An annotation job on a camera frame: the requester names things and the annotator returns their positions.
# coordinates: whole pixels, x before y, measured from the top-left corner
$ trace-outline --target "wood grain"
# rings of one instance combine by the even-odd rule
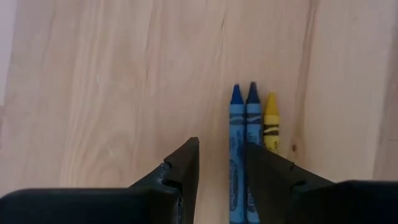
[[[378,142],[396,6],[20,0],[0,195],[125,187],[198,136],[195,221],[227,223],[229,98],[234,83],[246,96],[250,81],[262,100],[277,92],[283,156],[331,180],[371,179],[386,161]]]

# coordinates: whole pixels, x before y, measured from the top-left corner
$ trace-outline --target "dark blue crayon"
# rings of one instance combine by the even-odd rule
[[[263,145],[261,111],[261,103],[257,94],[256,83],[252,82],[250,83],[249,96],[246,100],[246,140],[247,142],[255,143],[260,146]],[[254,206],[254,200],[251,197],[249,187],[247,200],[246,216],[248,218],[248,224],[260,223],[259,215]]]
[[[239,85],[235,85],[229,105],[229,224],[245,221],[244,109]]]

